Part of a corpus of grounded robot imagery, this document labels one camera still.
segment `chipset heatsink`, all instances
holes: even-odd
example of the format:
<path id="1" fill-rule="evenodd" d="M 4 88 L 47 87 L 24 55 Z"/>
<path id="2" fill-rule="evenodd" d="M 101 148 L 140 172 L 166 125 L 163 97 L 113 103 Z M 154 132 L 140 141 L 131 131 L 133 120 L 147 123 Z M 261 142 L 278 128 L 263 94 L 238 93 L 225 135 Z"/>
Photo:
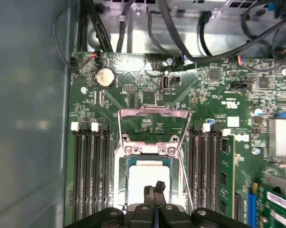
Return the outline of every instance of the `chipset heatsink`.
<path id="1" fill-rule="evenodd" d="M 269 120 L 269 155 L 286 158 L 286 119 Z"/>

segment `dimm slot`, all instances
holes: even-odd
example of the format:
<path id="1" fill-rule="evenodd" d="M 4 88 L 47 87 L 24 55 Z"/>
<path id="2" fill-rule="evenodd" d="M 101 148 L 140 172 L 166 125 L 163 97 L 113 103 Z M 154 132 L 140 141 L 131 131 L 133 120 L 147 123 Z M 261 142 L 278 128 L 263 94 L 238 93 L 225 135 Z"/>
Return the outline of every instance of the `dimm slot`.
<path id="1" fill-rule="evenodd" d="M 219 198 L 220 132 L 212 132 L 210 154 L 210 209 L 217 211 Z"/>
<path id="2" fill-rule="evenodd" d="M 201 183 L 201 206 L 204 208 L 210 207 L 210 148 L 211 148 L 211 136 L 208 133 L 203 135 L 203 149 L 202 149 L 202 183 Z"/>
<path id="3" fill-rule="evenodd" d="M 84 218 L 90 215 L 90 180 L 91 180 L 91 135 L 85 136 L 86 143 L 83 149 L 83 216 Z"/>
<path id="4" fill-rule="evenodd" d="M 79 130 L 75 133 L 75 179 L 74 179 L 74 205 L 73 220 L 78 221 L 86 216 L 85 191 L 87 186 L 87 159 L 86 154 L 90 151 L 90 132 Z"/>
<path id="5" fill-rule="evenodd" d="M 92 213 L 99 211 L 99 185 L 100 185 L 100 147 L 101 147 L 101 132 L 93 133 L 93 186 L 92 186 Z"/>
<path id="6" fill-rule="evenodd" d="M 103 138 L 103 179 L 102 179 L 102 201 L 103 201 L 103 209 L 108 208 L 108 197 L 109 197 L 109 132 L 107 130 L 102 132 Z"/>
<path id="7" fill-rule="evenodd" d="M 197 199 L 197 207 L 202 207 L 201 199 L 202 199 L 202 144 L 203 137 L 202 135 L 195 136 L 195 198 Z"/>
<path id="8" fill-rule="evenodd" d="M 201 207 L 201 150 L 202 136 L 201 131 L 190 133 L 189 144 L 189 185 L 194 209 Z"/>

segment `wire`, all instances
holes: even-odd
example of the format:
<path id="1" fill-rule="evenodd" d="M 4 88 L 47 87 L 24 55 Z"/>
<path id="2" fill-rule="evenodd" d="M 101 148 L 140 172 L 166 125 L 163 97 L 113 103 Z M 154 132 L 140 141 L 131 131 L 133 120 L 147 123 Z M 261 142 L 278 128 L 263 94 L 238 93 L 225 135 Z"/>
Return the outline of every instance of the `wire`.
<path id="1" fill-rule="evenodd" d="M 94 25 L 95 32 L 100 42 L 101 48 L 105 52 L 113 52 L 113 48 L 110 44 L 107 31 L 104 27 L 104 24 L 102 23 L 102 20 L 100 19 L 98 12 L 95 9 L 95 5 L 93 1 L 86 0 L 86 4 L 87 4 L 87 11 L 88 11 L 89 17 Z"/>
<path id="2" fill-rule="evenodd" d="M 81 69 L 83 69 L 90 61 L 91 59 L 96 57 L 96 54 L 91 55 L 88 59 L 86 59 L 81 65 L 79 66 L 73 66 L 71 65 L 64 57 L 64 54 L 62 52 L 62 49 L 59 45 L 59 41 L 57 38 L 57 20 L 58 18 L 65 12 L 67 11 L 69 8 L 75 6 L 76 2 L 70 3 L 67 7 L 63 8 L 54 18 L 53 24 L 52 24 L 52 35 L 54 38 L 54 43 L 55 43 L 55 47 L 57 50 L 58 55 L 61 57 L 62 61 L 64 62 L 64 64 L 71 70 L 71 71 L 79 71 Z"/>
<path id="3" fill-rule="evenodd" d="M 147 14 L 147 30 L 148 30 L 148 36 L 151 39 L 152 43 L 158 48 L 160 49 L 162 52 L 165 52 L 169 55 L 172 55 L 167 49 L 165 49 L 158 41 L 157 39 L 154 37 L 153 32 L 152 32 L 152 25 L 153 25 L 153 17 L 152 14 L 161 14 L 160 12 L 157 11 L 149 11 Z"/>
<path id="4" fill-rule="evenodd" d="M 256 2 L 256 3 L 254 3 L 253 5 L 251 5 L 251 6 L 241 15 L 241 28 L 242 28 L 244 34 L 245 34 L 248 38 L 250 38 L 250 39 L 255 39 L 255 38 L 257 37 L 256 35 L 252 34 L 252 33 L 250 32 L 250 30 L 248 29 L 248 25 L 247 25 L 247 16 L 248 16 L 248 13 L 250 12 L 250 10 L 251 10 L 252 8 L 255 8 L 255 7 L 261 6 L 261 5 L 265 5 L 265 4 L 270 4 L 270 3 L 272 3 L 272 2 L 274 2 L 274 0 L 261 0 L 261 1 L 258 1 L 258 2 Z M 258 43 L 264 45 L 264 46 L 268 49 L 269 53 L 271 52 L 271 45 L 270 45 L 266 40 L 261 39 L 261 40 L 258 41 Z"/>
<path id="5" fill-rule="evenodd" d="M 79 20 L 77 27 L 77 51 L 87 51 L 87 11 L 84 0 L 79 0 Z"/>
<path id="6" fill-rule="evenodd" d="M 269 69 L 265 69 L 265 70 L 254 69 L 253 67 L 246 66 L 245 64 L 243 64 L 244 61 L 242 61 L 242 64 L 239 64 L 239 65 L 242 66 L 243 68 L 247 69 L 247 70 L 255 71 L 258 73 L 268 73 L 268 72 L 271 72 L 274 70 L 278 70 L 282 66 L 286 66 L 286 58 L 285 59 L 279 59 L 279 56 L 277 56 L 276 52 L 275 52 L 275 42 L 276 42 L 276 38 L 277 38 L 278 33 L 279 33 L 279 29 L 276 30 L 276 32 L 273 36 L 273 41 L 272 41 L 272 44 L 273 44 L 272 45 L 272 53 L 273 53 L 273 57 L 276 60 L 276 62 L 278 63 L 278 65 L 271 67 Z"/>
<path id="7" fill-rule="evenodd" d="M 162 17 L 164 19 L 165 25 L 167 27 L 167 30 L 168 30 L 171 38 L 173 39 L 174 43 L 181 50 L 181 52 L 184 53 L 184 55 L 188 58 L 188 60 L 190 60 L 192 62 L 196 62 L 196 63 L 215 62 L 215 61 L 220 60 L 222 58 L 226 58 L 226 57 L 235 55 L 241 51 L 244 51 L 244 50 L 250 48 L 254 44 L 258 43 L 258 41 L 262 40 L 264 37 L 268 36 L 269 34 L 273 33 L 277 29 L 286 25 L 286 20 L 282 20 L 281 22 L 277 23 L 276 25 L 274 25 L 273 27 L 271 27 L 267 31 L 263 32 L 262 34 L 260 34 L 259 36 L 257 36 L 253 40 L 251 40 L 250 42 L 247 42 L 246 44 L 241 45 L 240 47 L 237 47 L 237 48 L 230 50 L 228 52 L 225 52 L 225 53 L 222 53 L 222 54 L 219 54 L 216 56 L 211 56 L 211 57 L 193 57 L 190 54 L 190 52 L 188 51 L 188 49 L 185 47 L 180 35 L 178 34 L 178 31 L 177 31 L 177 29 L 176 29 L 176 27 L 172 21 L 172 18 L 170 16 L 166 0 L 158 0 L 157 3 L 159 6 L 159 9 L 160 9 L 160 12 L 162 14 Z"/>
<path id="8" fill-rule="evenodd" d="M 198 20 L 198 29 L 197 33 L 200 38 L 200 43 L 202 46 L 203 51 L 207 56 L 212 56 L 211 52 L 209 51 L 208 47 L 206 46 L 205 39 L 204 39 L 204 29 L 205 25 L 208 23 L 211 17 L 211 12 L 202 12 L 201 16 L 199 17 Z"/>
<path id="9" fill-rule="evenodd" d="M 134 4 L 135 0 L 129 0 L 123 10 L 121 15 L 122 16 L 126 16 L 128 14 L 129 9 L 131 8 L 131 6 Z M 125 30 L 126 30 L 126 22 L 125 21 L 120 21 L 120 28 L 119 28 L 119 39 L 118 39 L 118 43 L 116 45 L 116 52 L 122 52 L 122 46 L 123 46 L 123 42 L 124 42 L 124 36 L 125 36 Z"/>

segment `chip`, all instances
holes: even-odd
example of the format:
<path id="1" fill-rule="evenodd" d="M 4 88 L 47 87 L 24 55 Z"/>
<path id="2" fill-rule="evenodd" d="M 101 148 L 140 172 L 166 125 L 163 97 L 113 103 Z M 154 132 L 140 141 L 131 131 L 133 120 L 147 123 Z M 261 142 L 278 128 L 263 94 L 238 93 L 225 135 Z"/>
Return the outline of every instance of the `chip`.
<path id="1" fill-rule="evenodd" d="M 227 139 L 222 139 L 221 148 L 223 151 L 227 151 L 227 149 L 228 149 L 228 140 Z"/>
<path id="2" fill-rule="evenodd" d="M 262 124 L 263 123 L 263 118 L 260 116 L 255 116 L 254 117 L 254 124 Z"/>
<path id="3" fill-rule="evenodd" d="M 191 98 L 191 103 L 192 103 L 192 104 L 198 104 L 198 100 L 199 100 L 199 99 L 198 99 L 197 97 L 192 97 L 192 98 Z"/>
<path id="4" fill-rule="evenodd" d="M 221 183 L 225 185 L 228 183 L 228 175 L 224 172 L 221 173 Z"/>
<path id="5" fill-rule="evenodd" d="M 268 88 L 268 78 L 267 77 L 261 77 L 259 79 L 259 88 L 261 88 L 261 89 Z"/>
<path id="6" fill-rule="evenodd" d="M 220 78 L 219 70 L 211 69 L 209 71 L 209 79 L 210 80 L 219 80 L 219 78 Z"/>
<path id="7" fill-rule="evenodd" d="M 220 202 L 220 208 L 221 208 L 221 213 L 223 214 L 223 215 L 226 215 L 226 213 L 227 213 L 227 205 L 224 203 L 224 202 Z"/>

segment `capacitor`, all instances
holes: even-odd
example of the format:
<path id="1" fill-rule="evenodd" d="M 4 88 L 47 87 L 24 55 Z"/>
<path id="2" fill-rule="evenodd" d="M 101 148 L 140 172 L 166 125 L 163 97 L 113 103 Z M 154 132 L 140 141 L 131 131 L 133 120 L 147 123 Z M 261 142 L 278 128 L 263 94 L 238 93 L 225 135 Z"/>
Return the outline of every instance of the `capacitor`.
<path id="1" fill-rule="evenodd" d="M 262 109 L 253 108 L 251 111 L 251 116 L 262 116 Z"/>
<path id="2" fill-rule="evenodd" d="M 210 125 L 213 125 L 214 123 L 216 123 L 214 119 L 210 119 L 210 118 L 208 118 L 208 119 L 206 120 L 206 122 L 207 122 L 208 124 L 210 124 Z"/>
<path id="3" fill-rule="evenodd" d="M 111 69 L 102 68 L 95 75 L 95 80 L 101 88 L 108 89 L 114 85 L 115 75 Z"/>

